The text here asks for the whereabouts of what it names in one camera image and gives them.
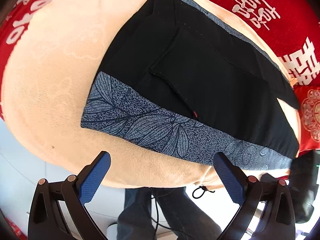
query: jeans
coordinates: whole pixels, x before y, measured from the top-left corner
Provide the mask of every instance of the jeans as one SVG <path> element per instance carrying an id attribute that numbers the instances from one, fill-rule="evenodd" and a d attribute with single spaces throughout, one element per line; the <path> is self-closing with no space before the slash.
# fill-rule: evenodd
<path id="1" fill-rule="evenodd" d="M 125 190 L 117 240 L 156 240 L 151 223 L 151 195 L 156 197 L 177 240 L 215 240 L 220 235 L 221 228 L 188 197 L 185 187 L 143 187 Z"/>

